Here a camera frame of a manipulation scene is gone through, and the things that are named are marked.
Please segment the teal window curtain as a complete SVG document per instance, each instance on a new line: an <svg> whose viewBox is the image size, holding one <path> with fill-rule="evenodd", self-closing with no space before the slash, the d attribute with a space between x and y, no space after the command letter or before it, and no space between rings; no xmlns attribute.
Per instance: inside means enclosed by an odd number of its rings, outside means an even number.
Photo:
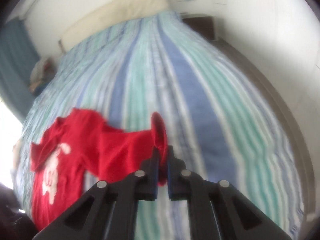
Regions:
<svg viewBox="0 0 320 240"><path fill-rule="evenodd" d="M1 29L1 98L20 122L35 100L29 85L39 59L24 22L18 18L7 22Z"/></svg>

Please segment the cream padded headboard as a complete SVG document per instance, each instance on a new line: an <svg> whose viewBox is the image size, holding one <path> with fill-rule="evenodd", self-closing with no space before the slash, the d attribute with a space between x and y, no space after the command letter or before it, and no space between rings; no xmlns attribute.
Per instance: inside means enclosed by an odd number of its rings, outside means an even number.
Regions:
<svg viewBox="0 0 320 240"><path fill-rule="evenodd" d="M113 0L71 25L62 34L59 46L66 53L84 39L108 27L169 9L169 0Z"/></svg>

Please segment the dark wooden nightstand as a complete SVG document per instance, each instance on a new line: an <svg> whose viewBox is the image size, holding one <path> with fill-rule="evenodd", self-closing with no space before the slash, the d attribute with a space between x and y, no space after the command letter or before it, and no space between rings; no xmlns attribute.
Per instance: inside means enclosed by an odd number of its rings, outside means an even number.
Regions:
<svg viewBox="0 0 320 240"><path fill-rule="evenodd" d="M213 16L206 14L184 15L182 21L207 40L215 40Z"/></svg>

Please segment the striped blue green bedspread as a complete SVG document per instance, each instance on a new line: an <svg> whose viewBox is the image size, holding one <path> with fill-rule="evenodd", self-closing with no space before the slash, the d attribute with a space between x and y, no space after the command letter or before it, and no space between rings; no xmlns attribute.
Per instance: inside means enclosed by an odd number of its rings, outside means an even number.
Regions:
<svg viewBox="0 0 320 240"><path fill-rule="evenodd" d="M160 113L187 168L229 181L298 239L305 208L289 134L253 82L173 11L108 27L62 58L23 124L14 190L28 215L30 146L74 107L127 131Z"/></svg>

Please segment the pile of clothes on nightstand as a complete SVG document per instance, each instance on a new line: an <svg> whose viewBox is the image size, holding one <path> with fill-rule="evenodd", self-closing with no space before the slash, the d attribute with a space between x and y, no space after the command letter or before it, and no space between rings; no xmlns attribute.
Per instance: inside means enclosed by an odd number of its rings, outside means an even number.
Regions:
<svg viewBox="0 0 320 240"><path fill-rule="evenodd" d="M29 90L33 96L39 96L56 75L56 67L50 57L41 58L30 75Z"/></svg>

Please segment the red sweater with white rabbit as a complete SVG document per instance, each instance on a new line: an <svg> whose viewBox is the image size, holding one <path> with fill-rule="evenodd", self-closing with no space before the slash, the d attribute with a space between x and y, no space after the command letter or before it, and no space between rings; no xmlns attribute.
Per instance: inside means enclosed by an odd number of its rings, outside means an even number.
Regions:
<svg viewBox="0 0 320 240"><path fill-rule="evenodd" d="M59 217L83 192L84 174L114 183L139 169L140 163L160 154L159 184L165 184L168 141L159 113L151 116L151 129L125 132L111 127L96 111L72 109L30 147L34 172L32 218L38 230Z"/></svg>

